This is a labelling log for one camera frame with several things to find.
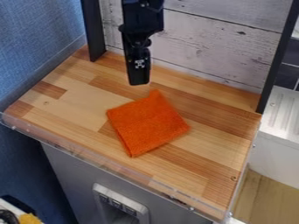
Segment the white panel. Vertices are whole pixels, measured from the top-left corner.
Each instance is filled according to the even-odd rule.
[[[261,120],[260,132],[299,148],[299,92],[274,86]]]
[[[103,18],[108,45],[122,48],[117,28],[122,23],[121,2],[110,0]],[[211,77],[208,79],[263,87],[280,34],[170,10],[165,10],[164,19],[165,31],[152,38],[155,59]]]
[[[299,189],[299,92],[274,86],[254,144],[250,168]]]
[[[261,175],[299,189],[299,147],[293,148],[258,134],[249,160]]]

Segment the wood grain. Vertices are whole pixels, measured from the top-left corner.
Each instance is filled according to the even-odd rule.
[[[114,13],[113,5],[119,5],[117,0],[100,1],[100,3],[105,18],[113,16],[111,15],[111,11]],[[188,13],[273,32],[282,32],[291,3],[290,0],[169,0],[165,1],[164,8],[177,13]]]
[[[250,223],[296,224],[299,219],[298,207],[298,189],[262,176]]]
[[[35,137],[221,221],[260,121],[254,113],[259,96],[158,66],[149,85],[131,87],[122,56],[107,52],[92,63],[86,55],[86,47],[80,49],[5,113],[29,123],[30,129],[19,128]],[[151,89],[162,92],[191,131],[131,158],[106,111],[145,97]]]
[[[61,95],[63,95],[66,90],[61,87],[53,86],[50,83],[40,81],[37,85],[35,85],[32,90],[42,94],[50,96],[54,99],[59,99]]]
[[[296,224],[299,190],[249,170],[233,217],[251,224]]]
[[[254,209],[254,201],[260,186],[261,175],[255,171],[249,170],[245,183],[240,190],[239,198],[233,210],[233,217],[237,220],[250,223],[250,217]]]
[[[117,28],[122,24],[121,2],[109,3],[103,16],[107,44],[122,48]],[[191,69],[207,79],[263,88],[280,33],[173,10],[165,10],[164,16],[165,31],[152,38],[154,59]]]

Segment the floor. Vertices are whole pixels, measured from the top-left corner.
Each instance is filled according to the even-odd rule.
[[[247,224],[299,223],[299,190],[247,170],[233,217]]]

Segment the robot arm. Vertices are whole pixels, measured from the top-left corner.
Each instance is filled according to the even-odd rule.
[[[150,81],[150,36],[163,30],[163,0],[122,0],[119,27],[130,85]]]

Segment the orange towel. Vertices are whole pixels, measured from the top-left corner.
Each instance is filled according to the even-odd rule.
[[[108,110],[107,115],[131,157],[166,144],[190,128],[157,90]]]

